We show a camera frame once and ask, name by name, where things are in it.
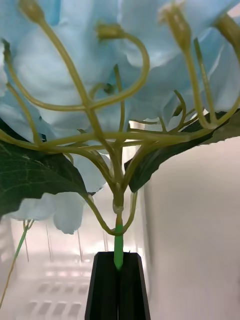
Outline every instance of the dark green leaf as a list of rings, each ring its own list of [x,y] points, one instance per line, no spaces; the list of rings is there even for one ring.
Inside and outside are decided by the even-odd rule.
[[[130,180],[129,187],[131,191],[138,191],[146,182],[149,181],[152,174],[158,170],[159,166],[169,158],[199,145],[208,145],[218,141],[223,141],[228,138],[240,136],[240,112],[238,111],[231,117],[230,120],[226,121],[216,130],[201,138],[159,148],[145,155],[145,157],[140,161]],[[219,112],[216,113],[216,116],[219,119],[225,114],[225,112]],[[201,129],[202,127],[199,121],[195,121],[186,127],[183,132],[193,133]],[[125,163],[125,169],[127,169],[130,162],[131,160]]]
[[[2,120],[0,129],[21,138]],[[62,192],[88,196],[79,171],[63,154],[45,154],[0,141],[0,217],[17,211],[25,198]]]

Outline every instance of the flower cluster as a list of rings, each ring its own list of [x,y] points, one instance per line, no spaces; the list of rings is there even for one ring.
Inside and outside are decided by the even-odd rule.
[[[195,53],[198,38],[209,80],[214,110],[228,111],[240,93],[240,67],[233,47],[214,25],[218,18],[234,7],[238,0],[186,0],[174,4],[180,8],[191,29],[191,52],[195,64],[203,105],[209,108],[201,70]],[[20,83],[35,99],[58,106],[81,105],[75,84],[53,43],[41,28],[27,19],[22,6],[31,0],[1,0],[0,39],[10,45],[14,72]],[[179,106],[175,91],[181,93],[186,112],[194,107],[194,93],[185,57],[166,23],[170,0],[38,0],[47,23],[57,35],[80,75],[87,93],[95,100],[117,91],[115,66],[118,66],[122,88],[129,88],[141,74],[143,57],[127,39],[100,40],[100,24],[118,24],[138,38],[149,55],[147,82],[124,101],[124,121],[121,124],[121,103],[98,108],[96,116],[104,133],[127,131],[130,121],[163,121],[168,129],[177,127],[180,115],[173,116]],[[48,142],[54,139],[92,133],[94,128],[84,111],[61,112],[36,106],[17,88],[4,66],[4,43],[0,42],[0,118],[26,140],[34,135],[10,84],[27,106],[37,132]],[[161,130],[161,125],[154,130]],[[86,142],[91,146],[96,142]],[[109,158],[100,157],[109,166]],[[97,192],[106,182],[93,163],[74,155],[74,165],[83,177],[86,189]],[[54,215],[56,227],[72,234],[79,228],[83,201],[77,194],[63,196],[45,194],[41,200],[23,201],[16,219],[43,220]]]

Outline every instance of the hydrangea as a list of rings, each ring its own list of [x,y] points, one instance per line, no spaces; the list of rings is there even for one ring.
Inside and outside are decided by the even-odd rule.
[[[80,105],[81,97],[56,48],[43,31],[20,12],[18,2],[19,0],[1,0],[0,38],[10,44],[13,67],[19,80],[34,98],[44,103]],[[239,95],[240,69],[232,46],[213,25],[238,2],[240,1],[176,1],[191,27],[192,39],[198,37],[216,111],[229,110]],[[193,92],[185,59],[168,25],[163,21],[162,12],[171,7],[171,1],[38,0],[38,3],[44,10],[47,23],[72,59],[87,93],[97,84],[102,84],[95,99],[113,94],[105,86],[110,85],[113,89],[116,87],[113,72],[116,64],[124,89],[135,82],[143,66],[139,50],[129,41],[99,41],[97,25],[118,23],[145,45],[150,58],[150,72],[146,84],[125,101],[123,130],[127,130],[129,120],[163,117],[168,125],[179,104],[174,90],[181,93],[188,111],[193,108]],[[0,117],[18,134],[32,142],[33,134],[22,109],[10,92],[6,92],[3,50],[0,42]],[[196,56],[194,62],[202,100],[208,108]],[[15,87],[11,77],[8,77],[8,81]],[[48,141],[79,135],[81,130],[87,133],[93,131],[83,111],[42,109],[27,101],[20,92],[19,94],[31,113],[37,131]],[[104,132],[118,131],[120,103],[98,109],[97,118]],[[178,121],[179,117],[173,117],[171,126],[177,126]],[[98,191],[105,183],[101,173],[89,160],[76,155],[74,165],[81,173],[88,192]],[[70,211],[66,207],[68,203],[71,203],[72,210],[66,218],[64,212]],[[25,200],[12,217],[44,220],[53,216],[58,229],[72,234],[79,228],[82,214],[81,197],[66,193],[64,196],[47,194],[41,200]]]

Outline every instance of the flower petal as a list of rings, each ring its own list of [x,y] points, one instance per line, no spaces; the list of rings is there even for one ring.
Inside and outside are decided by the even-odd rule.
[[[109,158],[103,154],[100,154],[100,156],[109,166]],[[72,157],[74,160],[74,166],[80,172],[87,192],[93,193],[99,191],[106,183],[106,180],[99,169],[84,156],[72,154]]]
[[[209,28],[202,33],[198,41],[206,72],[210,74],[216,68],[219,52],[226,44],[226,41],[214,28]],[[192,53],[200,90],[203,92],[202,75],[193,45]],[[140,69],[131,66],[125,57],[122,57],[119,68],[126,87],[129,87],[140,73]],[[155,67],[150,71],[147,83],[129,99],[131,106],[130,118],[144,120],[146,118],[163,117],[165,124],[168,125],[180,103],[174,90],[178,90],[183,95],[187,111],[190,111],[194,107],[192,85],[182,53],[177,54],[168,63]]]
[[[238,4],[239,0],[187,0],[177,1],[192,30],[198,37],[213,25],[218,17]],[[161,66],[180,51],[169,27],[159,24],[159,12],[170,7],[169,0],[121,0],[118,22],[123,29],[138,37],[146,46],[151,67]],[[123,52],[132,66],[140,67],[142,57],[135,46],[125,41]]]
[[[73,235],[81,226],[85,202],[78,193],[65,192],[57,196],[53,222],[64,234]]]
[[[4,44],[0,41],[0,97],[5,95],[7,82],[8,78],[4,71]]]
[[[37,132],[40,135],[44,135],[46,140],[54,139],[55,134],[49,124],[40,118],[37,109],[29,105],[27,101],[24,102],[31,113]],[[33,132],[29,126],[28,120],[21,107],[18,105],[18,102],[9,91],[6,92],[5,96],[0,101],[0,118],[21,137],[30,142],[34,141]]]
[[[53,30],[68,51],[87,92],[97,83],[108,80],[116,63],[115,54],[110,45],[99,43],[93,29],[89,34],[78,25],[62,21]],[[81,104],[65,63],[41,30],[34,30],[20,43],[14,66],[20,81],[35,98],[61,106]],[[82,112],[42,108],[39,112],[56,128],[81,129]]]
[[[41,199],[24,199],[19,210],[10,213],[9,217],[17,220],[46,220],[56,212],[57,200],[58,195],[49,193],[45,193]]]
[[[30,22],[18,8],[19,0],[1,0],[0,2],[0,38],[11,44],[15,51],[22,37],[37,26]],[[61,0],[38,0],[44,10],[46,21],[54,26],[59,21]]]
[[[240,95],[240,65],[232,45],[226,40],[219,52],[216,67],[209,74],[209,84],[214,109],[217,112],[229,111]],[[206,109],[209,109],[204,93],[202,100]]]

